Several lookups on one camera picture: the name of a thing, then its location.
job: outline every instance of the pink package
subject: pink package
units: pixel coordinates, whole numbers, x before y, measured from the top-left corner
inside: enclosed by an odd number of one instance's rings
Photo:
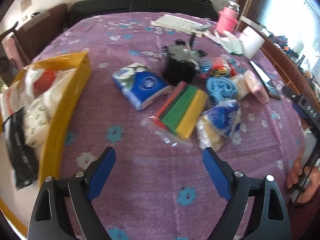
[[[260,80],[256,78],[251,70],[247,70],[243,74],[244,80],[247,82],[248,88],[253,93],[261,104],[265,105],[270,101],[269,95]]]

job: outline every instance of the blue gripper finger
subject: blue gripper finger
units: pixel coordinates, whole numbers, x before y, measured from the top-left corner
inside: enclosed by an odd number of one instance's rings
[[[98,197],[102,191],[102,188],[109,177],[109,174],[116,162],[116,152],[113,148],[108,147],[102,153],[100,158],[92,162],[87,168],[86,172],[90,174],[92,171],[95,172],[89,179],[89,190],[87,193],[87,198],[92,201],[94,198]]]
[[[202,160],[219,196],[229,201],[232,196],[230,182],[233,181],[233,169],[227,162],[220,160],[212,148],[204,149]]]

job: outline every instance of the hand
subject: hand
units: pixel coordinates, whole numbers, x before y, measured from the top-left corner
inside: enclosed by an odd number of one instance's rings
[[[298,154],[298,157],[295,159],[292,168],[289,172],[289,175],[287,177],[287,187],[291,188],[292,185],[296,184],[299,180],[299,176],[302,174],[302,165],[301,165],[301,159],[303,156],[303,151],[300,151]],[[310,167],[305,167],[303,171],[306,175],[310,172]],[[306,188],[305,192],[300,194],[299,199],[297,200],[297,203],[306,203],[316,193],[316,191],[319,188],[320,183],[320,171],[319,168],[314,167],[309,179],[311,180],[311,183]]]

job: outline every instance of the black phone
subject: black phone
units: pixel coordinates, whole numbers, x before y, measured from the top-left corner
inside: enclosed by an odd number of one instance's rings
[[[278,90],[276,89],[274,83],[272,82],[271,78],[268,76],[268,74],[264,71],[263,67],[250,60],[249,64],[252,66],[255,74],[257,75],[257,77],[260,79],[260,81],[262,82],[263,86],[265,87],[265,89],[267,90],[269,96],[271,98],[276,98],[281,100],[281,96],[278,92]]]

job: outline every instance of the metal screw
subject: metal screw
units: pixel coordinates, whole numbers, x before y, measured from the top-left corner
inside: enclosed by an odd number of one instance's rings
[[[52,176],[48,176],[44,179],[45,182],[50,182],[52,180]]]
[[[269,181],[274,181],[275,178],[272,175],[267,175],[267,180]]]
[[[77,178],[81,178],[81,177],[83,177],[84,176],[84,172],[83,171],[77,171],[76,172],[76,177]]]
[[[235,171],[235,176],[241,178],[243,176],[242,171]]]

